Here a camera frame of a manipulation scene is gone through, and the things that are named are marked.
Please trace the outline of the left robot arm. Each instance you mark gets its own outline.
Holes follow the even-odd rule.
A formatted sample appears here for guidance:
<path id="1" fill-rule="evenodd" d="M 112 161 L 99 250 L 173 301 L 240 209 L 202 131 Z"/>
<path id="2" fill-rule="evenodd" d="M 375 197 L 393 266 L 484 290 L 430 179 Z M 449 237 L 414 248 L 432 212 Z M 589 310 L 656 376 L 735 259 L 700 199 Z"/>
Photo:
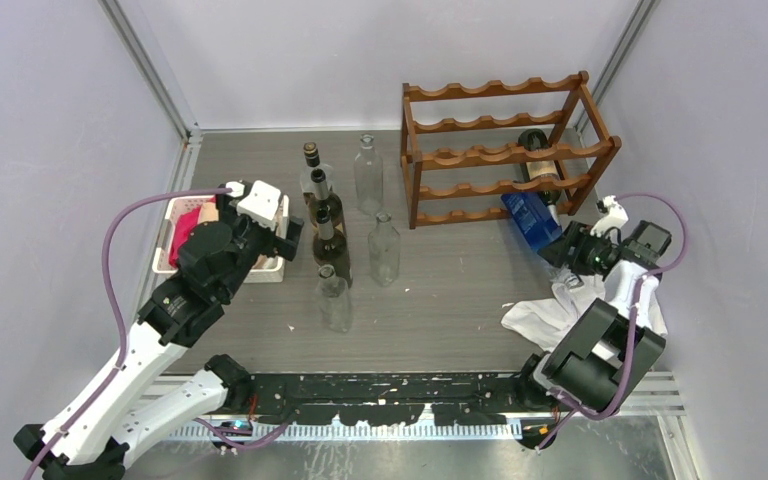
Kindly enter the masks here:
<path id="1" fill-rule="evenodd" d="M 154 290 L 104 370 L 55 418 L 17 432 L 14 442 L 31 462 L 25 476 L 120 479 L 177 428 L 220 408 L 245 409 L 250 376 L 227 354 L 151 404 L 134 405 L 223 316 L 259 257 L 295 258 L 303 225 L 290 218 L 284 236 L 247 215 L 196 226 L 177 272 Z"/>

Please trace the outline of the blue square glass bottle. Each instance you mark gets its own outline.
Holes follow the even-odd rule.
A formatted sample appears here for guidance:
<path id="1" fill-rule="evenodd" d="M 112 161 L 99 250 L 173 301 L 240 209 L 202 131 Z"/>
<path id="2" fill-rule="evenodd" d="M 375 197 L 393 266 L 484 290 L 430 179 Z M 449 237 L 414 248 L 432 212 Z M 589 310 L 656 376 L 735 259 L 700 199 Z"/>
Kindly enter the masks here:
<path id="1" fill-rule="evenodd" d="M 554 206 L 547 206 L 535 192 L 508 193 L 501 196 L 514 224 L 528 245 L 530 255 L 545 271 L 552 283 L 560 283 L 570 289 L 584 285 L 583 280 L 567 267 L 556 267 L 538 254 L 543 247 L 558 240 L 562 228 Z"/>

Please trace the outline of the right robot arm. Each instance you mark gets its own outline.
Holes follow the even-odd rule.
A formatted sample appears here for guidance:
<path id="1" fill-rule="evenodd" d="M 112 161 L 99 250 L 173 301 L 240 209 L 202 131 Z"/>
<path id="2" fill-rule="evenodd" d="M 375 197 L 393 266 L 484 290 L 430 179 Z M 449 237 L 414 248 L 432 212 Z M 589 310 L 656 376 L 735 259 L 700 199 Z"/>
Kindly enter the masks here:
<path id="1" fill-rule="evenodd" d="M 648 310 L 662 277 L 657 263 L 671 242 L 668 230 L 649 221 L 639 222 L 620 242 L 573 221 L 539 250 L 553 266 L 604 280 L 605 294 L 586 307 L 552 351 L 526 361 L 514 386 L 522 407 L 537 411 L 568 399 L 594 414 L 619 408 L 666 346 Z"/>

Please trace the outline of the dark green wine bottle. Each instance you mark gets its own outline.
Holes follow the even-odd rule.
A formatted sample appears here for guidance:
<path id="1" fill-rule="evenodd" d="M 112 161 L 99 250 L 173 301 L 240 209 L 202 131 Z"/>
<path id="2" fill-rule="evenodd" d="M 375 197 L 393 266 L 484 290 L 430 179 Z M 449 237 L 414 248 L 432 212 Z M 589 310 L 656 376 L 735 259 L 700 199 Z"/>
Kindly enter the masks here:
<path id="1" fill-rule="evenodd" d="M 548 137 L 539 129 L 525 130 L 519 135 L 517 143 L 527 151 L 546 150 L 550 146 Z M 526 181 L 561 179 L 558 168 L 552 161 L 529 162 L 523 168 Z M 542 190 L 537 195 L 543 204 L 547 206 L 555 221 L 560 223 L 557 206 L 561 199 L 561 191 Z"/>

